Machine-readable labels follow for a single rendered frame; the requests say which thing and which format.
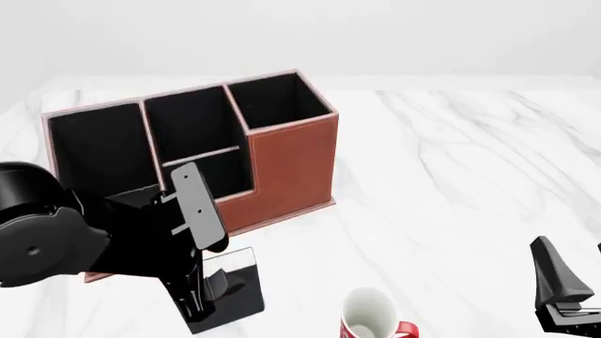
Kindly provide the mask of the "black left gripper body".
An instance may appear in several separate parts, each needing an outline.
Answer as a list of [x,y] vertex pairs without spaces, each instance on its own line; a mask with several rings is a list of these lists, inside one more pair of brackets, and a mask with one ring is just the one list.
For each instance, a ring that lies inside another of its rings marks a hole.
[[162,202],[164,196],[158,185],[114,196],[87,193],[87,222],[110,239],[88,270],[90,283],[105,275],[180,278],[198,268],[192,235],[172,233],[184,224],[177,201]]

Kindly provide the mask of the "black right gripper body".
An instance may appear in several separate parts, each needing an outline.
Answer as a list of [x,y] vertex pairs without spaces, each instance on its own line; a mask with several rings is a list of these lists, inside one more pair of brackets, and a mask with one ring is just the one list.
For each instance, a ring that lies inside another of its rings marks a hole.
[[535,314],[545,332],[601,333],[601,308],[583,308],[580,303],[548,303],[537,300]]

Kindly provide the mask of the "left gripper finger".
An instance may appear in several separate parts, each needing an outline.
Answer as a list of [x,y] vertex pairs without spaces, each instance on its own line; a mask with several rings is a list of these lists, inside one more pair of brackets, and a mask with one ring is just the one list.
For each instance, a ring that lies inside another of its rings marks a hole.
[[215,301],[222,298],[229,289],[227,272],[218,269],[212,275],[204,279],[204,292],[207,300]]
[[163,286],[186,321],[202,321],[208,314],[201,264],[202,254],[192,247],[169,258],[161,277]]

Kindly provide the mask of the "glossy black book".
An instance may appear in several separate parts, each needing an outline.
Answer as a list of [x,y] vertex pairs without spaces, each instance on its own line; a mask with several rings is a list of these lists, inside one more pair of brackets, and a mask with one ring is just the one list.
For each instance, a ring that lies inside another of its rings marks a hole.
[[208,314],[202,321],[186,321],[192,334],[215,329],[265,310],[254,250],[246,247],[202,261],[203,278],[218,269],[227,272],[228,292],[219,300],[205,300]]

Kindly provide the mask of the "red-brown desk caddy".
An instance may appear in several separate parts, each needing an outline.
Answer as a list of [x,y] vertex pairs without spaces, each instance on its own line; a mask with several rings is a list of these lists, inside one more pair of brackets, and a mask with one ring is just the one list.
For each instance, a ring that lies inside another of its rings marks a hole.
[[196,165],[231,235],[333,204],[339,115],[296,69],[42,115],[67,188],[141,207]]

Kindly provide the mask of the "red and white mug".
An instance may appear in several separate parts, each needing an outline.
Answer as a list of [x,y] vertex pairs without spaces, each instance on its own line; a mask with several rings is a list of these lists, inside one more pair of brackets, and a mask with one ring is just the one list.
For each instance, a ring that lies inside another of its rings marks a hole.
[[399,320],[391,298],[373,287],[347,294],[341,309],[338,338],[419,338],[418,327]]

